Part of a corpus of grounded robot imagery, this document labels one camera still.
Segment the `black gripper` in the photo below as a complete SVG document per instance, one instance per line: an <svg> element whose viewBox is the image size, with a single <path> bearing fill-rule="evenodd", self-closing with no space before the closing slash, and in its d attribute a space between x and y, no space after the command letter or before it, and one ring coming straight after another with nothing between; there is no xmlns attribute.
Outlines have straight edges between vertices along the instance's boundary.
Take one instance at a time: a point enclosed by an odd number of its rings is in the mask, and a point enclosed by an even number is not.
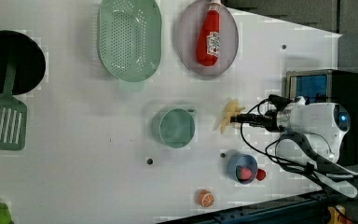
<svg viewBox="0 0 358 224"><path fill-rule="evenodd" d="M260 127L266 129L271 133L282 133L284 131L283 126L280 126L277 121L278 111L276 109L268 110L264 115L257 115L249 113L239 114L230 118L231 122L248 122L252 127Z"/></svg>

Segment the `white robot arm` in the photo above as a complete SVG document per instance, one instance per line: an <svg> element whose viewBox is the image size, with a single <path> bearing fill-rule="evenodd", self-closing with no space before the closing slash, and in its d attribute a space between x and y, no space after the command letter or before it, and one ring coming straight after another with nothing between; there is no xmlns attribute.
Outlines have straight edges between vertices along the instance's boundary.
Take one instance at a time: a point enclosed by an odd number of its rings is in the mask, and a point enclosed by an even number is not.
<svg viewBox="0 0 358 224"><path fill-rule="evenodd" d="M343 140L351 129L346 108L337 103L308 104L302 97L288 99L274 94L265 101L274 108L263 114L238 108L228 121L278 133L274 152L263 150L263 155L283 170L340 194L358 209L358 173L338 163Z"/></svg>

